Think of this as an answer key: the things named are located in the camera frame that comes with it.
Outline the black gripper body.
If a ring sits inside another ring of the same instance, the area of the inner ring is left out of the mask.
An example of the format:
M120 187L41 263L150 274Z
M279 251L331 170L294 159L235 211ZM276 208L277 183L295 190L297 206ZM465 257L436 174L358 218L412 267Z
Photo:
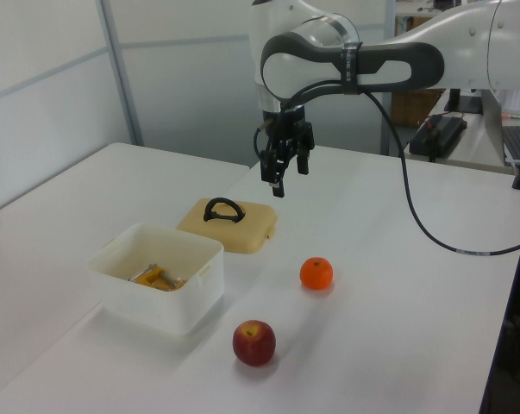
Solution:
M311 150L315 147L313 130L310 122L305 119L304 106L298 106L285 111L279 121L279 112L262 111L263 120L273 121L266 127L267 142L271 147L285 145L297 149L304 145Z

